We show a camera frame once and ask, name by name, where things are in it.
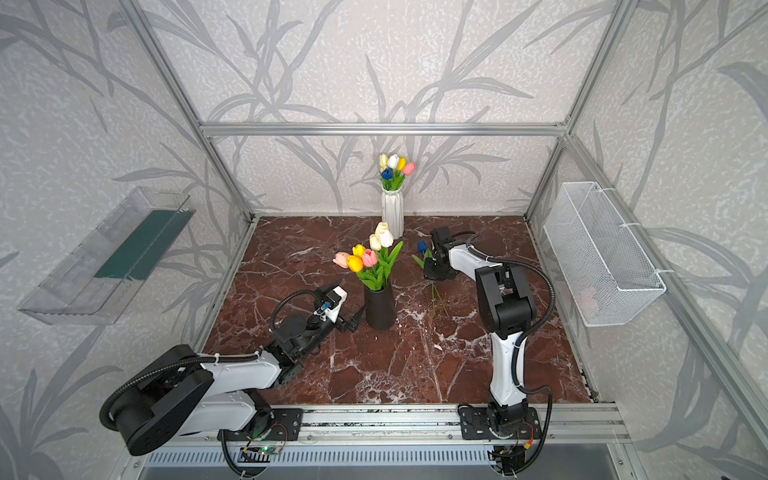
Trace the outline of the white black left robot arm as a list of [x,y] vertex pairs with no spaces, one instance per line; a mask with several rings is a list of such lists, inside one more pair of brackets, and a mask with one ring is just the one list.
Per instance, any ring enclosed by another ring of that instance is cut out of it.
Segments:
[[272,437],[293,440],[297,433],[278,426],[265,390],[284,386],[298,376],[304,360],[335,330],[354,332],[364,311],[341,314],[347,299],[339,284],[299,290],[278,307],[307,296],[311,313],[270,317],[272,341],[243,355],[202,355],[189,345],[170,348],[102,404],[101,424],[122,436],[134,456],[150,453],[178,436],[218,431],[222,442]]

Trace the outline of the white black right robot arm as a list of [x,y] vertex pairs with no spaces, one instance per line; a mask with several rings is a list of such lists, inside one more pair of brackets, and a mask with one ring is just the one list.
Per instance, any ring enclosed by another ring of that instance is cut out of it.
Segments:
[[456,240],[446,227],[432,230],[430,236],[432,247],[424,250],[424,276],[443,281],[463,273],[475,281],[479,314],[492,340],[488,421],[501,433],[525,419],[530,395],[545,392],[548,401],[553,401],[550,386],[529,389],[523,382],[526,341],[549,320],[555,302],[551,298],[544,315],[539,316],[526,273],[531,271],[541,277],[550,293],[554,292],[553,285],[539,268],[482,253],[470,239]]

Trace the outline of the white ribbed ceramic vase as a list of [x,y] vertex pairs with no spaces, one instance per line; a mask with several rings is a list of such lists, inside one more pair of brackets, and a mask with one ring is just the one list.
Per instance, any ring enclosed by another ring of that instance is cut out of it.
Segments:
[[404,233],[404,209],[403,194],[400,189],[382,191],[382,221],[388,225],[388,229],[395,240]]

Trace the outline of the pink yellow tulip bundle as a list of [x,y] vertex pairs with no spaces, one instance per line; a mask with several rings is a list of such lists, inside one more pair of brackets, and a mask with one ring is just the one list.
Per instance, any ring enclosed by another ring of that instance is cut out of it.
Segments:
[[389,249],[386,247],[372,250],[363,245],[357,245],[351,254],[337,253],[333,263],[354,272],[362,284],[372,292],[381,291],[389,285],[392,262]]

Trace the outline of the black cylindrical vase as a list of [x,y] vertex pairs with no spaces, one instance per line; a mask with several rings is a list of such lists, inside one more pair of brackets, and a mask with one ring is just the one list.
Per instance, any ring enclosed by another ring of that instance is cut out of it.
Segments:
[[373,291],[365,287],[365,318],[368,325],[379,331],[391,328],[397,318],[396,304],[392,285],[387,282],[381,290]]

